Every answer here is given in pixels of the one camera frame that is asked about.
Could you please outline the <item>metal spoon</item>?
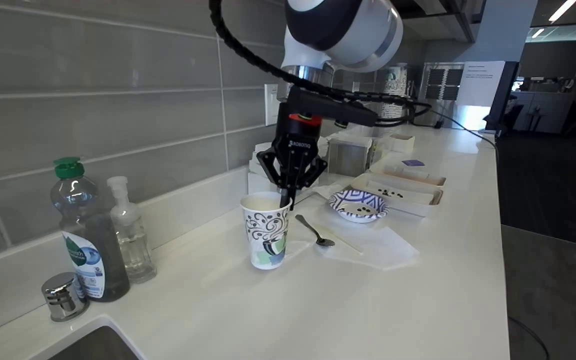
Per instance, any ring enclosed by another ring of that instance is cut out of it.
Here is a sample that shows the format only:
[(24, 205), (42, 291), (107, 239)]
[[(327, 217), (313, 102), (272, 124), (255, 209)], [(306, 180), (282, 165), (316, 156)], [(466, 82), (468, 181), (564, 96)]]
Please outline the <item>metal spoon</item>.
[(308, 221), (303, 215), (296, 214), (295, 219), (297, 219), (299, 223), (301, 223), (304, 227), (306, 227), (316, 236), (317, 239), (315, 243), (318, 246), (322, 248), (331, 248), (336, 245), (336, 243), (333, 240), (322, 237), (320, 233), (313, 226), (311, 226), (310, 223), (308, 223)]

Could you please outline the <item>black post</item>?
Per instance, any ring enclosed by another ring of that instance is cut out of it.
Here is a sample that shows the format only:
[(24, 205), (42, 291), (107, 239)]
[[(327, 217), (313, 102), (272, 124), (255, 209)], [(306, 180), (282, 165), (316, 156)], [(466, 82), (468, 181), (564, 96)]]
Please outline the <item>black post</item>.
[(518, 61), (506, 61), (498, 82), (496, 93), (489, 110), (489, 114), (484, 118), (487, 132), (498, 132), (502, 128), (506, 107), (512, 92), (512, 85), (516, 80), (521, 64)]

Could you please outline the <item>metal napkin dispenser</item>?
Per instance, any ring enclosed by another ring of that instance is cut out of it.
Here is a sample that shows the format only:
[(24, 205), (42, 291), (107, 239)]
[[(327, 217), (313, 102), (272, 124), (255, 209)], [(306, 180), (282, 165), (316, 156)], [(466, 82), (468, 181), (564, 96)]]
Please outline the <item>metal napkin dispenser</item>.
[(327, 137), (327, 171), (358, 177), (370, 166), (372, 137), (336, 133)]

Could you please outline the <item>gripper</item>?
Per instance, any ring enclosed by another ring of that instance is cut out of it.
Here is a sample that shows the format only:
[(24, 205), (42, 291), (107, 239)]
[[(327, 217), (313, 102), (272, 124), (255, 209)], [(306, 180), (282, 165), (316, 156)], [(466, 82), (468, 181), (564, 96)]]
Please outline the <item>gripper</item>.
[(279, 164), (287, 162), (289, 156), (298, 151), (318, 155), (322, 123), (323, 117), (320, 115), (297, 112), (287, 102), (279, 104), (273, 149), (258, 152), (256, 159), (268, 180), (277, 187), (280, 207), (290, 204), (289, 209), (294, 210), (297, 192), (311, 187), (329, 166), (329, 162), (323, 158), (314, 158), (309, 166), (300, 164), (295, 170), (290, 170), (287, 178)]

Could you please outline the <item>stack of paper cups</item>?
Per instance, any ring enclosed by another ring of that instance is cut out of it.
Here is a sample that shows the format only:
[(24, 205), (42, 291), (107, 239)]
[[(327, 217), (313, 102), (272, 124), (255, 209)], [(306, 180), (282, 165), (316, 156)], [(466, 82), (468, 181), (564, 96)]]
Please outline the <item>stack of paper cups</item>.
[[(388, 95), (409, 96), (408, 72), (409, 64), (407, 63), (396, 63), (394, 66), (378, 70), (375, 89)], [(391, 119), (407, 116), (409, 110), (403, 105), (380, 104), (378, 114), (382, 118)]]

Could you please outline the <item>dish soap bottle green cap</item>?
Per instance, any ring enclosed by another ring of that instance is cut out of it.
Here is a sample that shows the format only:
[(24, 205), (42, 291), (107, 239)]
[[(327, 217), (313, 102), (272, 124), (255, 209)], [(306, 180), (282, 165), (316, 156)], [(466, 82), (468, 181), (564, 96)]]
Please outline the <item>dish soap bottle green cap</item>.
[(54, 161), (57, 183), (50, 200), (78, 281), (89, 300), (110, 303), (130, 291), (117, 233), (98, 186), (85, 176), (79, 157)]

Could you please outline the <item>grey appliance with vents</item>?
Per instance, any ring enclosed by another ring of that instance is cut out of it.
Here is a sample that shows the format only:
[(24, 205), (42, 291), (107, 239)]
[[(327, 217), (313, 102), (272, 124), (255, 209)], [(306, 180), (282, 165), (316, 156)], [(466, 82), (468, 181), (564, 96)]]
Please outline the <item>grey appliance with vents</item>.
[(422, 127), (458, 129), (457, 98), (461, 86), (464, 62), (426, 62), (417, 99), (431, 105), (431, 109), (418, 115), (414, 123)]

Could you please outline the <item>ceiling light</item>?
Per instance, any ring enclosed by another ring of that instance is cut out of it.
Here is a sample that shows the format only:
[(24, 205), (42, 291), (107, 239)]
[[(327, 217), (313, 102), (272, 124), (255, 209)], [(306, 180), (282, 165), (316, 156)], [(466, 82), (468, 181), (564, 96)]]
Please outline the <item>ceiling light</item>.
[(571, 7), (574, 6), (576, 0), (565, 0), (560, 6), (551, 14), (548, 18), (549, 23), (555, 23), (558, 21)]

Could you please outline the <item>white tray with dark beans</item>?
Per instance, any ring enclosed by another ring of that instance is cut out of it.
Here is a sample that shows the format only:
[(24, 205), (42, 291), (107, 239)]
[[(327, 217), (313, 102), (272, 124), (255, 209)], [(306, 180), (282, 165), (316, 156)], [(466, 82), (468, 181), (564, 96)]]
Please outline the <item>white tray with dark beans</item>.
[(444, 195), (430, 184), (372, 172), (355, 177), (349, 186), (384, 198), (391, 209), (419, 217), (431, 214)]

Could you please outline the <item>sink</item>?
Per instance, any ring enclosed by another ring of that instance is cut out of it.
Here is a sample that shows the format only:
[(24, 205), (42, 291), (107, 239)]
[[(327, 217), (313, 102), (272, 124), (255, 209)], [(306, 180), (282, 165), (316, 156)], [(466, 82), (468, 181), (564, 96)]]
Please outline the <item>sink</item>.
[(112, 323), (94, 321), (50, 345), (29, 360), (144, 360)]

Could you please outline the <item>patterned paper cup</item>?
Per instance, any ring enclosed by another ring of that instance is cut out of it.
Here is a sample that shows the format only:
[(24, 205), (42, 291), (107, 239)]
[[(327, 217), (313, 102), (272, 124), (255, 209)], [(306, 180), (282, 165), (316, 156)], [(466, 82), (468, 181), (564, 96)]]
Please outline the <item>patterned paper cup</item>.
[(292, 205), (291, 199), (283, 203), (282, 195), (272, 191), (247, 194), (241, 199), (250, 262), (256, 269), (269, 271), (283, 263)]

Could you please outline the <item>grey office counter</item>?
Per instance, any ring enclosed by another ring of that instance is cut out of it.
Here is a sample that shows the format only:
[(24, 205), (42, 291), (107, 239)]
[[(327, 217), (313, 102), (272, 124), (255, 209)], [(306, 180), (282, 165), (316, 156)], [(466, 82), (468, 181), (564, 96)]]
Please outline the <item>grey office counter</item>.
[(516, 77), (510, 94), (523, 107), (513, 130), (560, 134), (574, 100), (573, 86), (566, 77)]

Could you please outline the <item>white wall switch plate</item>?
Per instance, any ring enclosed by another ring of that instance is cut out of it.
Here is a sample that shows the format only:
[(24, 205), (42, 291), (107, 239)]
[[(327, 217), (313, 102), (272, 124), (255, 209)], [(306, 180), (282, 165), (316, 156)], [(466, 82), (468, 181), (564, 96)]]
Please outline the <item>white wall switch plate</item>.
[(266, 126), (276, 125), (281, 102), (277, 98), (278, 84), (265, 83), (263, 85), (264, 121)]

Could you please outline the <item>stack of white napkins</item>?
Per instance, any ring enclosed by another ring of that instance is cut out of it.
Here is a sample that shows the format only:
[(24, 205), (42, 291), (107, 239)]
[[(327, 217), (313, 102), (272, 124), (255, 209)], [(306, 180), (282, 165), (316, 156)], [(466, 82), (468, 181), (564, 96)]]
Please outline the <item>stack of white napkins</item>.
[[(248, 162), (248, 173), (247, 173), (247, 186), (248, 193), (257, 193), (271, 191), (276, 192), (277, 186), (270, 181), (265, 171), (261, 166), (257, 158), (257, 154), (261, 151), (266, 151), (271, 147), (271, 142), (259, 143), (254, 146), (254, 151), (252, 157)], [(320, 137), (317, 142), (318, 155), (321, 158), (326, 158), (327, 152), (329, 150), (329, 139), (327, 137)]]

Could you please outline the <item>small white box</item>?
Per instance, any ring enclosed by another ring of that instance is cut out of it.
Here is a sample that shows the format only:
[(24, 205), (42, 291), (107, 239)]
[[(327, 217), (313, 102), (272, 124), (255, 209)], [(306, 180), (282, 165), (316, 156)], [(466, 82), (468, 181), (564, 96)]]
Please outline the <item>small white box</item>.
[(384, 148), (391, 152), (412, 153), (416, 137), (393, 133), (384, 139)]

